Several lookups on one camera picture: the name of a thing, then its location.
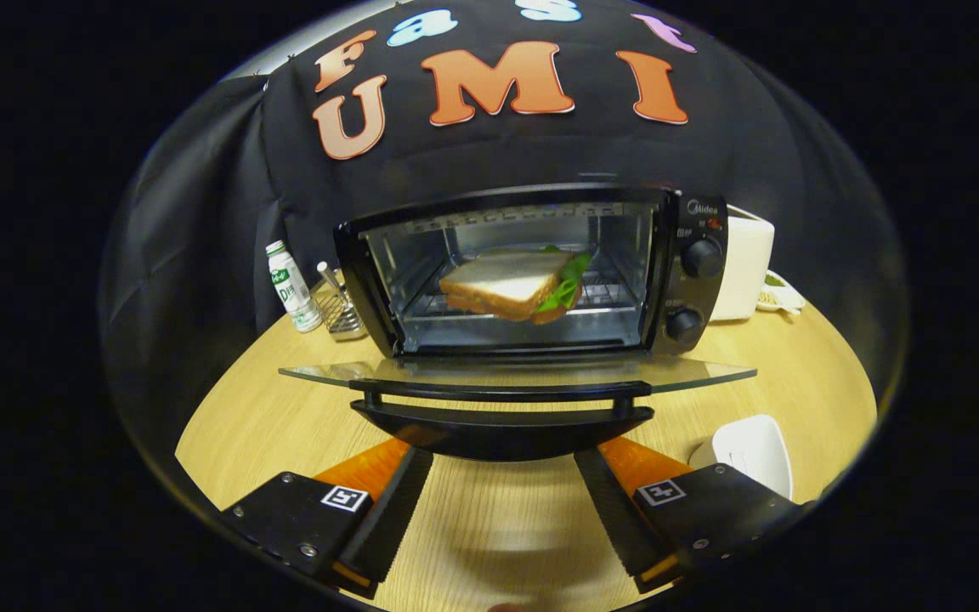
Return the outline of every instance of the plastic bottle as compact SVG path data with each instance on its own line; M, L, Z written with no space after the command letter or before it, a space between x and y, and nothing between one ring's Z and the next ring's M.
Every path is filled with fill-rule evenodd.
M300 275L296 261L286 250L284 241L273 241L267 245L267 267L271 271L271 281L274 290L282 298L282 305L292 318L292 324L297 331L305 333L312 331L323 322L320 310Z

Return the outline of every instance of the black knob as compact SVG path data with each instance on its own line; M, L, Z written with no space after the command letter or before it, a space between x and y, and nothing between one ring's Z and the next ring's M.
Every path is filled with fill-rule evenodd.
M677 310L667 316L667 337L677 343L696 344L704 330L705 322L696 310Z
M719 245L712 239L695 241L682 254L682 267L694 278L710 279L719 275L723 269L723 254Z

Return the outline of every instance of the white bread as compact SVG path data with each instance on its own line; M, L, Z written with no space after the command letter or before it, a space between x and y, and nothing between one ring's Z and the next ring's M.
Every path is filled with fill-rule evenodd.
M527 320L557 289L558 272L575 255L574 252L485 252L448 272L440 279L440 291L458 309Z

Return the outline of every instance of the lettuce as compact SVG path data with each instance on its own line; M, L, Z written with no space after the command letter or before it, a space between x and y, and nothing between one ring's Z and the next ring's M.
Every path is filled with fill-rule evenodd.
M543 247L543 251L558 252L560 249L555 246L545 246ZM535 309L535 312L545 313L545 311L556 309L558 306L572 309L572 302L576 296L576 287L580 284L580 279L584 275L584 271L587 270L587 264L590 263L591 255L588 255L587 252L583 252L570 259L558 274L561 278L561 283L558 284L557 289L554 290L551 296L545 299L543 303L540 303L539 308Z

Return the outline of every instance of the white cup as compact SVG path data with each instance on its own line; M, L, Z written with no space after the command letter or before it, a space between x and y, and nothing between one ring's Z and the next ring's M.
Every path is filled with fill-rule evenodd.
M710 321L749 319L769 269L774 228L757 214L727 206L727 256Z

